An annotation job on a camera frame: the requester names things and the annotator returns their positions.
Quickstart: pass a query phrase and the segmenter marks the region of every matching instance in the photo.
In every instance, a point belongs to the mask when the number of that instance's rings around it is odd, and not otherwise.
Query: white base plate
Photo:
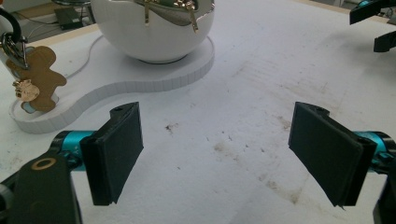
[[[15,101],[9,115],[27,133],[58,131],[107,97],[128,92],[170,91],[189,85],[210,70],[214,55],[213,42],[207,38],[177,62],[144,63],[126,56],[105,38],[100,38],[92,46],[89,61],[74,76],[67,76],[66,86],[57,89],[60,101],[55,109],[27,114],[21,109],[21,102]]]

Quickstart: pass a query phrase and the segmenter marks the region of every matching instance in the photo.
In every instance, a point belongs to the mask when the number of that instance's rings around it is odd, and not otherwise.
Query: white sphere
[[[211,10],[205,14],[201,12],[197,18],[197,33],[191,24],[173,24],[152,10],[146,25],[145,8],[134,0],[92,0],[91,4],[99,29],[117,49],[145,62],[170,63],[192,52],[204,41],[214,19],[213,1],[198,0],[198,6],[210,4]]]

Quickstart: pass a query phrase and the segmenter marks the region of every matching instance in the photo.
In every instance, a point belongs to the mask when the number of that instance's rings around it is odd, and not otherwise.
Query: gingerbread ornament
[[[55,108],[52,100],[55,89],[66,84],[66,78],[50,70],[56,55],[48,47],[31,48],[26,52],[27,68],[7,60],[6,65],[17,79],[13,86],[17,97],[23,101],[21,107],[27,113],[35,111],[49,112]]]

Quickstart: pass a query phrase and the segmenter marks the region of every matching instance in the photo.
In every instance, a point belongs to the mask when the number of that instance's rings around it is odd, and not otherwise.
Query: white ball
[[[197,33],[191,24],[176,25],[152,10],[146,25],[145,8],[136,1],[94,0],[91,4],[99,29],[117,49],[145,62],[170,63],[192,52],[210,31],[214,0],[197,1],[198,10],[208,9],[208,6],[211,9],[198,15]]]

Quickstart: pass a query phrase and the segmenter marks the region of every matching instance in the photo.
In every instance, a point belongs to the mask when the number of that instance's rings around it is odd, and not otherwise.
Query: round white stand
[[[191,84],[210,70],[214,55],[213,42],[207,38],[177,62],[144,63],[124,55],[100,38],[91,48],[89,61],[67,78],[66,86],[57,89],[60,101],[55,109],[27,114],[21,109],[21,102],[15,101],[9,115],[27,133],[58,131],[107,97],[127,92],[170,91]]]

